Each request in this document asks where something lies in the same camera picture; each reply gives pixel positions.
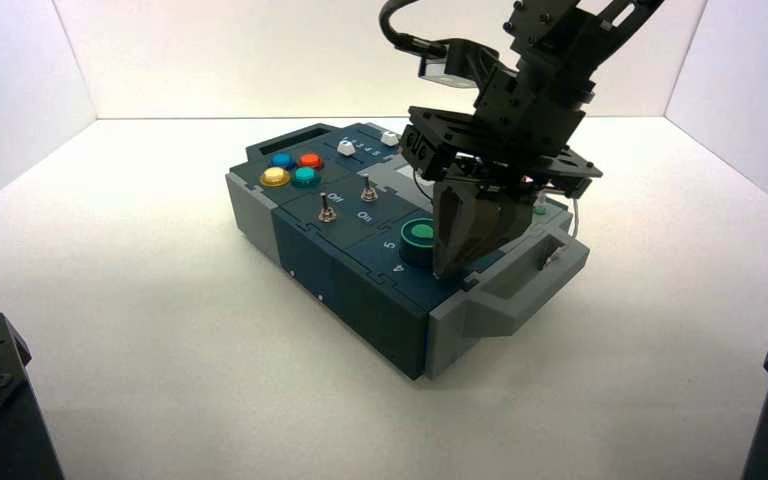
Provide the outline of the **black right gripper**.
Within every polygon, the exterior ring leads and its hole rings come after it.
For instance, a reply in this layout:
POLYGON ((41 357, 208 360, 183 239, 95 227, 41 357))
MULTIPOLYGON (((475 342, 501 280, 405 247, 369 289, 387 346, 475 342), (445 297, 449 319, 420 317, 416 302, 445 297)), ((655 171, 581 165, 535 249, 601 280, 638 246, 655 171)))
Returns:
POLYGON ((436 182, 437 278, 453 276, 523 234, 532 221, 534 192, 549 188, 578 199, 602 177, 568 144, 594 85, 496 69, 472 114, 410 108, 405 158, 423 179, 436 182))

